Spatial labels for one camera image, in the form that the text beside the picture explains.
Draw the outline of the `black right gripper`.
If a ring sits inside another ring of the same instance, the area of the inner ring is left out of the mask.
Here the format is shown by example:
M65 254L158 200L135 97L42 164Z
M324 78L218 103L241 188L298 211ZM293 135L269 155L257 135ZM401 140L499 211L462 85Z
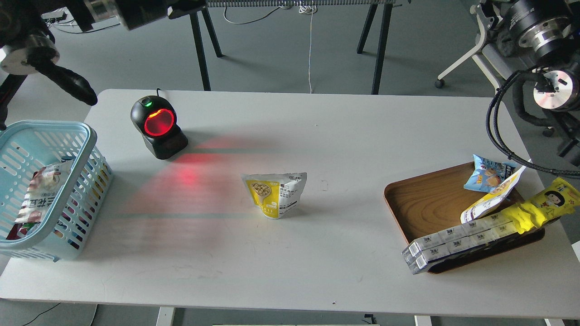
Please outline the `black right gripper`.
M577 0L482 0L492 48L528 66L565 66L579 52Z

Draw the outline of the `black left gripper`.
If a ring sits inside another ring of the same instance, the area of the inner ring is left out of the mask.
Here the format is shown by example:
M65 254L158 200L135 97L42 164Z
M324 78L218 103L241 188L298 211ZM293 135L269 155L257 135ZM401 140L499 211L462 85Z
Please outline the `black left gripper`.
M207 8L207 0L112 0L112 6L121 24L133 30L166 16L174 20L197 13Z

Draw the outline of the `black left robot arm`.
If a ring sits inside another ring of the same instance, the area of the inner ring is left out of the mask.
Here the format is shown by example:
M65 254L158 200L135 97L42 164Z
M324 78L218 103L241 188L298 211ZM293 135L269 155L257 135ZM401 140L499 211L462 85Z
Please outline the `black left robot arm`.
M39 73L66 93L93 106L97 95L81 75L58 66L59 51L44 13L66 8L83 32L109 17L133 30L164 17L176 19L208 7L206 0L3 0L1 2L1 129L6 130L8 104L29 74Z

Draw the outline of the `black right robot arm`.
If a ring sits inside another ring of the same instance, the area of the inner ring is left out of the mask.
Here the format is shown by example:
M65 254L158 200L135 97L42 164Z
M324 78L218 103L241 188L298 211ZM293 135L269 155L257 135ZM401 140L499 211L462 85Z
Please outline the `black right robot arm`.
M579 2L577 0L482 0L484 28L490 30L504 57L529 49L534 62L515 70L496 88L485 116L492 144L508 159L543 173L579 178ZM528 163L504 142L498 108L512 94L515 113L525 122L559 136L557 156L574 170Z

